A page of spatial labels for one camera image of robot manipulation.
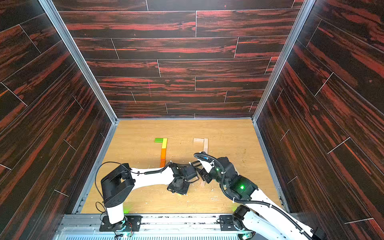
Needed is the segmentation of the dark orange block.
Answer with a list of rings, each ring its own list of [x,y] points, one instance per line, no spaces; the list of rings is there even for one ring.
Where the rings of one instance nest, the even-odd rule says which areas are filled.
[[[166,159],[166,149],[162,149],[161,150],[161,160],[165,160]]]

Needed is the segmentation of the yellow-green block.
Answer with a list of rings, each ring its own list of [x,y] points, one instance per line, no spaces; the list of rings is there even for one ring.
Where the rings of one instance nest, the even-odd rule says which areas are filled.
[[[168,139],[167,138],[163,138],[162,149],[166,149],[167,148],[167,143],[168,143]]]

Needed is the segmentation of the natural wood block printed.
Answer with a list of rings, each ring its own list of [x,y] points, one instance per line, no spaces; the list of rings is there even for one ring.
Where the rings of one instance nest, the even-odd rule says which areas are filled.
[[[203,143],[204,139],[194,138],[193,141],[194,141],[194,143]]]

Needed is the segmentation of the natural wood block long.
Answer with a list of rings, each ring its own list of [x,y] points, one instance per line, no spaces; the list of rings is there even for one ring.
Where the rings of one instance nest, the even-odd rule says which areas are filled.
[[[209,139],[204,138],[204,152],[208,153],[209,152],[208,150],[209,150]]]

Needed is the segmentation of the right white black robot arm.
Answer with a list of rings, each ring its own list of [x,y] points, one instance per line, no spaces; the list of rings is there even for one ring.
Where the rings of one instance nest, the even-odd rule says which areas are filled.
[[[215,158],[195,153],[210,179],[217,181],[223,194],[238,203],[233,213],[236,229],[253,231],[268,240],[325,240],[326,234],[300,222],[275,204],[251,180],[241,176],[227,157]]]

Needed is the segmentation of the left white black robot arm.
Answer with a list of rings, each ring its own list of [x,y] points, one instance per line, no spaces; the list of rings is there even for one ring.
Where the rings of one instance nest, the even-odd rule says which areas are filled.
[[[104,206],[110,224],[125,220],[123,203],[131,191],[154,185],[166,185],[172,193],[186,195],[190,180],[198,176],[193,164],[182,165],[169,162],[158,169],[135,169],[128,163],[119,164],[101,180]]]

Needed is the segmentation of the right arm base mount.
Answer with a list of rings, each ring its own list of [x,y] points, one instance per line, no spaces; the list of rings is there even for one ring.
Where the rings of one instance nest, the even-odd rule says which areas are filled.
[[[217,223],[220,226],[220,229],[222,232],[229,232],[229,231],[248,231],[252,232],[252,230],[246,228],[243,221],[245,220],[244,217],[237,216],[237,215],[220,215],[219,219],[217,220]]]

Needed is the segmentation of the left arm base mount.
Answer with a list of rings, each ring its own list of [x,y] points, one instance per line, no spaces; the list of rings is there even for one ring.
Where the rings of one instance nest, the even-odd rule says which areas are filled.
[[[109,217],[104,216],[99,231],[116,233],[138,232],[141,227],[141,221],[142,216],[140,215],[125,215],[122,221],[111,224]]]

